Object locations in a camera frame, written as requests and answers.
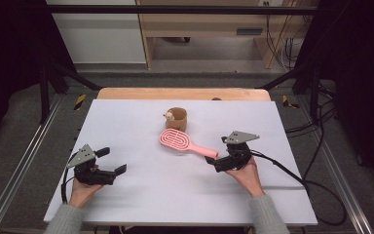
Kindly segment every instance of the hand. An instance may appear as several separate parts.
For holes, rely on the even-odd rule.
[[[93,198],[95,192],[103,186],[104,185],[101,184],[87,185],[85,183],[80,183],[77,178],[74,178],[69,205],[76,208],[84,208]]]
[[[260,183],[257,165],[253,157],[240,170],[230,170],[226,173],[232,176],[252,197],[266,194]]]

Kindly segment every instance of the gray floor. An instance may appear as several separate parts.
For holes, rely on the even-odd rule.
[[[166,38],[157,42],[151,70],[139,66],[83,65],[79,68],[82,74],[90,80],[108,87],[240,87],[251,89],[266,84],[283,73],[281,67],[265,70],[260,55],[255,49],[251,39],[192,38],[191,42],[186,44],[179,38]],[[71,86],[70,91],[63,97],[60,110],[8,208],[1,222],[1,228],[39,230],[46,226],[46,223],[42,221],[48,207],[46,203],[56,189],[70,149],[74,146],[74,137],[78,136],[91,105],[91,99],[96,97],[96,92],[69,79],[67,81]],[[307,122],[301,109],[282,105],[283,95],[287,95],[291,103],[297,103],[296,97],[289,89],[291,84],[292,81],[288,81],[270,91],[286,129],[298,127]],[[73,107],[80,94],[86,94],[87,98],[81,109],[76,111]],[[0,194],[38,128],[39,118],[38,86],[12,96],[10,110],[0,126]],[[374,231],[374,172],[370,168],[357,164],[355,150],[351,147],[349,138],[337,119],[331,119],[325,124],[325,139]],[[299,170],[303,173],[317,147],[314,136],[307,134],[292,137],[289,143]],[[308,179],[320,182],[335,191],[334,183],[321,156],[314,163]],[[317,187],[312,187],[312,192],[315,199],[313,206],[317,215],[330,221],[340,219],[341,208],[328,193]],[[299,227],[291,227],[291,231],[302,233]],[[356,233],[349,218],[339,226],[320,222],[318,226],[306,227],[306,231],[307,233]]]

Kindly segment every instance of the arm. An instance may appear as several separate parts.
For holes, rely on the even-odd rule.
[[[84,207],[101,188],[102,185],[86,185],[74,178],[69,204],[62,204],[59,207],[45,234],[79,233],[85,214]]]
[[[232,176],[252,197],[250,206],[257,234],[289,233],[272,198],[263,191],[254,158],[251,158],[242,169],[228,171],[227,174]]]

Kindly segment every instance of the sweater sleeve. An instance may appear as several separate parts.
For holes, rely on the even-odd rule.
[[[44,234],[80,233],[84,210],[62,204]]]
[[[269,195],[253,198],[250,201],[253,224],[257,234],[288,234],[286,224],[279,216]]]

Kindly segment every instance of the hairbrush handle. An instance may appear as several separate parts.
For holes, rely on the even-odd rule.
[[[204,147],[200,147],[200,146],[194,145],[192,143],[189,144],[188,149],[193,150],[193,151],[195,151],[199,154],[205,155],[207,157],[211,157],[211,158],[216,158],[217,155],[218,155],[217,151],[214,151],[214,150],[208,149],[208,148],[204,148]]]

